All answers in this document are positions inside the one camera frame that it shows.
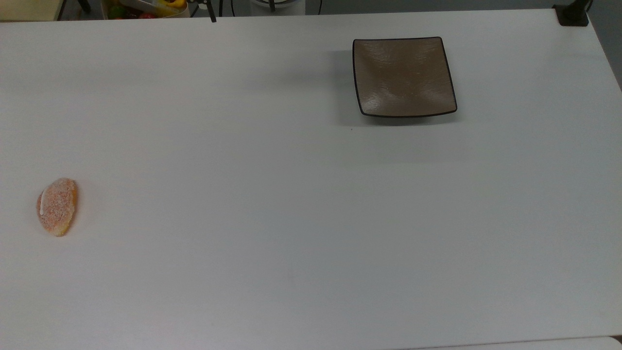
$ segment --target white object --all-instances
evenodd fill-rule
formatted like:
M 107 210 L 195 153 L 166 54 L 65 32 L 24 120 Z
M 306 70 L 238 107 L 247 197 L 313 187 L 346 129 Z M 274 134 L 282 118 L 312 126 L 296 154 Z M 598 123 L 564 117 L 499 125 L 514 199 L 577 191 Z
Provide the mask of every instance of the white object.
M 275 12 L 270 11 L 270 4 L 264 0 L 249 0 L 251 16 L 304 16 L 305 0 L 275 0 Z
M 3 350 L 622 333 L 622 93 L 591 26 L 547 9 L 0 31 Z M 352 40 L 435 35 L 458 111 L 362 116 Z M 64 176 L 78 211 L 57 238 L 36 201 Z

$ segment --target yellow pepper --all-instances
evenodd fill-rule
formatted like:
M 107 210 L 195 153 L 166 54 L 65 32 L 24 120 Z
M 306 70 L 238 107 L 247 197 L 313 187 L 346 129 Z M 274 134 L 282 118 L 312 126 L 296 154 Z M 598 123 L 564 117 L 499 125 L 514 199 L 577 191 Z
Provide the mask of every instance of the yellow pepper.
M 174 7 L 176 9 L 181 9 L 186 6 L 186 0 L 175 0 L 173 2 L 169 2 L 166 6 Z

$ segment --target cable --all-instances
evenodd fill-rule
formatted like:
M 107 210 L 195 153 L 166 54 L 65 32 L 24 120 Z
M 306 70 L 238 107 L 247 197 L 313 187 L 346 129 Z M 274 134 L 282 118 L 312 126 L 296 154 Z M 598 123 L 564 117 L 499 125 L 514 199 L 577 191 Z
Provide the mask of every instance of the cable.
M 192 17 L 194 17 L 194 15 L 195 15 L 195 13 L 197 13 L 197 11 L 198 11 L 198 4 L 197 4 L 197 6 L 195 7 L 195 10 L 194 10 L 194 11 L 192 11 L 192 14 L 190 15 L 190 17 L 191 17 L 191 18 L 192 18 Z

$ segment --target black clamp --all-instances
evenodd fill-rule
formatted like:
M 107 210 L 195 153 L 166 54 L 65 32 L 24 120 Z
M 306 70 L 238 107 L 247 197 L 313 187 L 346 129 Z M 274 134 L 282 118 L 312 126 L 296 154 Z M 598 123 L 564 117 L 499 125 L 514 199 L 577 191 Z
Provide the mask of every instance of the black clamp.
M 593 0 L 575 0 L 570 5 L 553 5 L 559 24 L 564 27 L 587 27 L 590 20 L 587 11 L 590 10 Z

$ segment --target floor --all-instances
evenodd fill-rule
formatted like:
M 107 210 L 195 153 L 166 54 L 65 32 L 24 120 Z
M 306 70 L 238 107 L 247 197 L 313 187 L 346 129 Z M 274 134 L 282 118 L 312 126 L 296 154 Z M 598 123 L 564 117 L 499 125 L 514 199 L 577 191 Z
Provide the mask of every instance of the floor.
M 61 20 L 102 19 L 100 0 L 88 0 L 92 11 L 84 13 L 77 0 L 67 0 Z M 224 0 L 223 16 L 231 17 L 231 6 L 236 16 L 249 16 L 248 0 Z M 317 14 L 322 3 L 322 14 L 349 14 L 373 12 L 467 11 L 493 9 L 549 9 L 554 3 L 568 4 L 570 0 L 306 0 L 307 14 Z M 218 1 L 212 0 L 218 12 Z M 209 17 L 199 9 L 195 17 Z M 594 0 L 590 19 L 609 59 L 613 73 L 622 87 L 622 0 Z

